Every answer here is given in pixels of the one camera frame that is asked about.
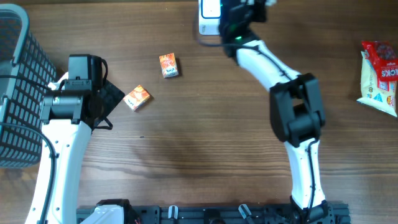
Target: orange box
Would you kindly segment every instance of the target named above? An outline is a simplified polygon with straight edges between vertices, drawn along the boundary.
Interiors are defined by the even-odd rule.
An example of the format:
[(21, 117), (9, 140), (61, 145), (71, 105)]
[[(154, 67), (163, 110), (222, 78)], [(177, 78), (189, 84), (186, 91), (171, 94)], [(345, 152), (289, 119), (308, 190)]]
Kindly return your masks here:
[(150, 94), (141, 85), (138, 85), (132, 92), (126, 95), (123, 100), (135, 111), (149, 98)]
[(177, 62), (175, 61), (174, 53), (160, 56), (159, 60), (164, 78), (178, 75)]

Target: label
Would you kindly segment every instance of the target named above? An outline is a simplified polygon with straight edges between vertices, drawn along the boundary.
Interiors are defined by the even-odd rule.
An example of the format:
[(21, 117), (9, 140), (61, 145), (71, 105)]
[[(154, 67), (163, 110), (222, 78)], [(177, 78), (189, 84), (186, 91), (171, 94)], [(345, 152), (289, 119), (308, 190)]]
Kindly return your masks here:
[(385, 69), (381, 71), (381, 77), (396, 77), (398, 76), (398, 68)]
[(377, 87), (384, 91), (390, 91), (390, 82), (383, 82), (377, 79)]
[(389, 106), (394, 107), (394, 101), (395, 101), (395, 98), (393, 96), (387, 97), (387, 103)]

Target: wire basket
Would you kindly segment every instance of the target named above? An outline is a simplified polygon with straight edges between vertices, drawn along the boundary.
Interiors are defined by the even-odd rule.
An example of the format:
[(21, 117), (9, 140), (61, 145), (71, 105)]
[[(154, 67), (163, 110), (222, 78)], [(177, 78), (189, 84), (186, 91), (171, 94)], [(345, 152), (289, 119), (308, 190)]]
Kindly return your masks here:
[[(25, 77), (46, 85), (56, 71), (29, 31), (29, 17), (14, 4), (0, 4), (0, 75)], [(0, 79), (0, 121), (40, 131), (40, 101), (46, 90), (15, 78)], [(23, 168), (40, 161), (40, 136), (0, 126), (0, 167)]]

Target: wooden table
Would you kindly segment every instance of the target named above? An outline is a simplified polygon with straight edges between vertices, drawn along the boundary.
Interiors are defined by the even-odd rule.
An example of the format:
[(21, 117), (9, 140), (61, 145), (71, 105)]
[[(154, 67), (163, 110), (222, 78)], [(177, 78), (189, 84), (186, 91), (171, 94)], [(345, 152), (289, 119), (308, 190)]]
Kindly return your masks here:
[[(289, 202), (283, 145), (269, 122), (267, 92), (222, 49), (192, 37), (195, 2), (27, 6), (30, 28), (58, 68), (94, 54), (125, 93), (154, 100), (138, 113), (120, 103), (112, 131), (96, 130), (85, 154), (79, 205), (128, 198), (134, 205)], [(398, 222), (398, 128), (360, 105), (360, 40), (398, 48), (396, 1), (281, 1), (252, 28), (287, 65), (319, 78), (325, 104), (320, 169), (328, 200), (348, 203), (353, 223)], [(163, 79), (174, 52), (182, 76)], [(22, 223), (38, 167), (0, 170), (0, 223)]]

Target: snack bag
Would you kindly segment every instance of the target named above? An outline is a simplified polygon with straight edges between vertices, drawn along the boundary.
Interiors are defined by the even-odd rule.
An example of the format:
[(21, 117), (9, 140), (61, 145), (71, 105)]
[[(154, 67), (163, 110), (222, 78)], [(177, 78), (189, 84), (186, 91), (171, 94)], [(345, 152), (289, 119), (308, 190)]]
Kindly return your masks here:
[(396, 90), (397, 82), (381, 81), (368, 59), (365, 52), (362, 53), (362, 75), (361, 75), (361, 93), (362, 97), (358, 102), (372, 106), (383, 112), (397, 117), (396, 112)]
[(388, 42), (362, 41), (362, 46), (380, 81), (398, 80), (398, 58)]

